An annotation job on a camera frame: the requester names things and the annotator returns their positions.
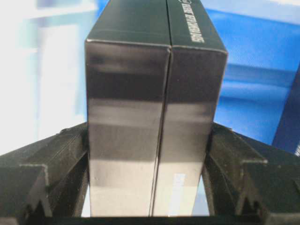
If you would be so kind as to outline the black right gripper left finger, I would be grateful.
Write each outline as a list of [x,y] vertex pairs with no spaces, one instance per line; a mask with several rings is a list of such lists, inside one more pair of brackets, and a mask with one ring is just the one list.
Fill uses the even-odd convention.
[[82,123],[0,157],[0,222],[41,224],[80,217],[88,178],[88,130]]

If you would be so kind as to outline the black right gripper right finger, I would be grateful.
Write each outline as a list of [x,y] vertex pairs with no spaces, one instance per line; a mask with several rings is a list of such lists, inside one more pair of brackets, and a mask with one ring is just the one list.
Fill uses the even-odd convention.
[[300,222],[298,156],[212,125],[203,168],[209,213],[230,224]]

